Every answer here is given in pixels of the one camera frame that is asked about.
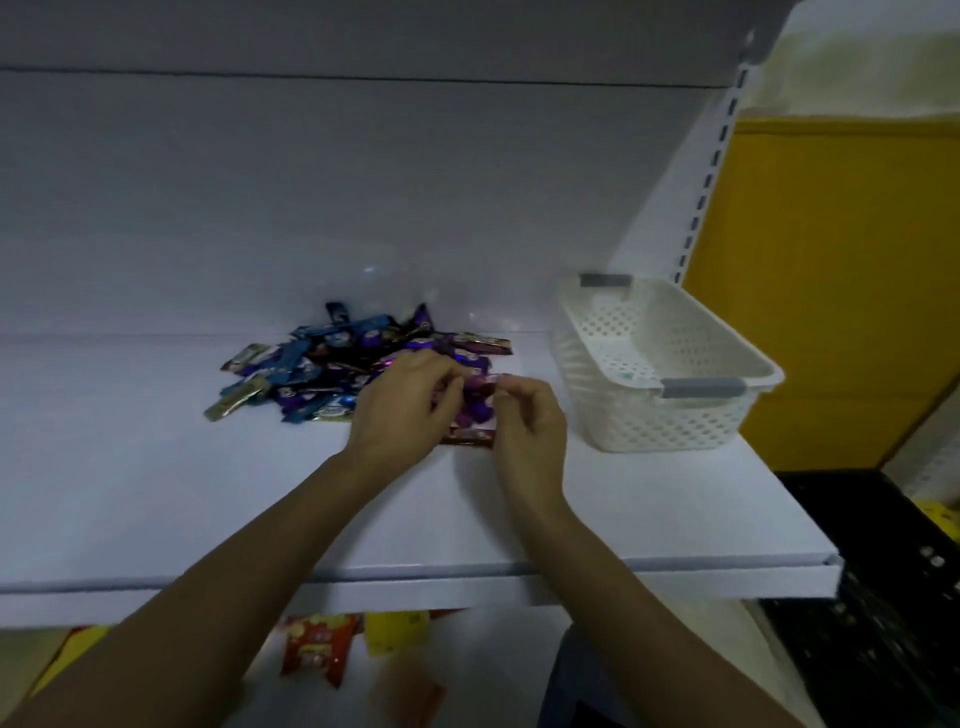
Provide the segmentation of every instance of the gray basket handle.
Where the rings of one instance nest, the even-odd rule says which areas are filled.
[[[684,376],[660,382],[664,400],[732,400],[747,394],[747,382],[738,376]]]

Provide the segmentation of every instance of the hand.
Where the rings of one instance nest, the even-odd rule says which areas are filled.
[[[344,455],[385,488],[440,443],[464,403],[469,374],[429,349],[401,353],[360,393]],[[434,392],[444,386],[432,407]]]
[[[493,395],[493,455],[500,485],[512,508],[543,513],[565,509],[566,417],[550,385],[502,376]]]

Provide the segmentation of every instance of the shelving unit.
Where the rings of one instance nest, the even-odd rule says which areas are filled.
[[[51,27],[20,9],[5,28],[84,37],[67,33],[81,12],[67,5]],[[445,35],[414,23],[411,47],[434,45],[374,73],[370,56],[310,55],[289,17],[212,3],[176,10],[176,25],[184,48],[211,27],[220,40],[205,60],[178,56],[165,6],[133,17],[120,5],[84,6],[80,30],[106,38],[95,48],[0,42],[0,134],[17,142],[0,169],[4,626],[121,619],[345,442],[343,425],[283,425],[271,407],[201,416],[225,358],[320,320],[324,301],[356,315],[427,301],[440,328],[504,332],[509,371],[547,379],[568,404],[547,334],[557,279],[682,279],[743,81],[731,49],[777,30],[748,0],[603,18],[584,3],[554,25],[530,6],[484,7],[470,25],[423,0],[405,7]],[[311,8],[352,23],[358,47],[403,56],[376,37],[402,23]],[[654,10],[689,33],[611,56],[603,29],[649,35]],[[232,55],[251,28],[264,43]],[[284,42],[287,55],[268,52]],[[513,54],[490,56],[497,43]],[[611,455],[571,417],[566,473],[575,510],[666,594],[835,589],[836,549],[739,438]],[[550,599],[490,455],[444,448],[349,527],[289,609]]]

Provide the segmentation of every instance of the red candy wrapper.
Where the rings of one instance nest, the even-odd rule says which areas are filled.
[[[325,675],[330,685],[339,688],[344,680],[356,621],[355,615],[290,618],[280,674],[289,675],[301,668],[315,668]]]

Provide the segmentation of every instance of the white plastic basket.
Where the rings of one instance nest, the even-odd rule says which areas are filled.
[[[554,347],[591,439],[611,452],[728,442],[783,371],[679,286],[610,278],[560,286],[572,330],[555,332]]]

